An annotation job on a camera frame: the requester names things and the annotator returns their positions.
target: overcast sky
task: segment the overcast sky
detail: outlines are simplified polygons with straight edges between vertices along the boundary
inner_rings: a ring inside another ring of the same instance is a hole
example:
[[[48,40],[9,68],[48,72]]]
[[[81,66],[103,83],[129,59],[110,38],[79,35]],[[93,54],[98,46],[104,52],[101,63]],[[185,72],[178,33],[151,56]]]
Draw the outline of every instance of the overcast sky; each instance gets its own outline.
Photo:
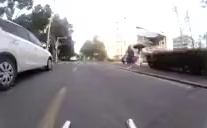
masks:
[[[207,31],[207,9],[201,8],[200,0],[35,0],[35,4],[50,4],[55,13],[68,18],[74,25],[76,51],[93,35],[113,38],[116,22],[126,26],[125,30],[141,26],[165,32],[172,39],[179,35],[174,5],[178,7],[182,24],[188,10],[194,37]]]

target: car window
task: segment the car window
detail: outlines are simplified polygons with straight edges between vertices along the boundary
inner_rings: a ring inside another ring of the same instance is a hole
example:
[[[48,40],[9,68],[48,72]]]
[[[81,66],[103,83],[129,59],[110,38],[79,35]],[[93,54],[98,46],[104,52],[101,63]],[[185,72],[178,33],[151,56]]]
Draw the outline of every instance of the car window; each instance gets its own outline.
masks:
[[[42,46],[41,42],[39,41],[39,39],[34,36],[32,33],[28,32],[28,36],[29,36],[29,39],[32,43],[36,44],[36,45],[39,45],[39,46]]]
[[[23,39],[25,39],[25,40],[27,40],[27,41],[29,41],[29,37],[28,37],[28,34],[27,34],[27,30],[26,29],[24,29],[24,28],[22,28],[22,27],[18,27],[18,26],[16,26],[16,32],[15,31],[13,31],[13,32],[15,32],[15,34],[17,35],[17,36],[19,36],[19,37],[21,37],[21,38],[23,38]]]
[[[0,19],[0,27],[6,32],[9,32],[29,41],[26,29],[17,26],[16,24],[13,24],[7,20]]]

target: pedestrian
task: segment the pedestrian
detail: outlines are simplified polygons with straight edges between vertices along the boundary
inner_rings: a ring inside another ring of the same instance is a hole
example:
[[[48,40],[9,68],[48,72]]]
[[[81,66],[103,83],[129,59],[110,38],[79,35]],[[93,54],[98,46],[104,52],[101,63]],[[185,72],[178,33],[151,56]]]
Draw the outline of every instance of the pedestrian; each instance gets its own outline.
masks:
[[[132,64],[134,63],[134,50],[132,49],[132,46],[130,45],[127,50],[127,68],[132,68]]]

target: side mirror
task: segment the side mirror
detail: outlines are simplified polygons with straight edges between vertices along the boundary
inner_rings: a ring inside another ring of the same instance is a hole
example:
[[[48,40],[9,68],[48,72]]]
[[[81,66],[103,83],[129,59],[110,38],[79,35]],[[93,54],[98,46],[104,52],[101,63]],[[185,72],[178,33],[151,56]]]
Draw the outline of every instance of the side mirror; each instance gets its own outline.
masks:
[[[42,43],[42,48],[44,48],[44,49],[46,49],[46,48],[47,48],[46,43]]]

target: asphalt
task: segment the asphalt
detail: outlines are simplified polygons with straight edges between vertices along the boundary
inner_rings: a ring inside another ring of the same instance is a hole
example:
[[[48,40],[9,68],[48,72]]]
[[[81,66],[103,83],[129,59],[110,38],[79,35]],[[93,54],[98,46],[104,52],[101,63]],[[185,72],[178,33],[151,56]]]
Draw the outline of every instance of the asphalt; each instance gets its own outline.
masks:
[[[22,73],[0,92],[0,128],[126,128],[129,118],[138,128],[207,128],[207,89],[73,62]]]

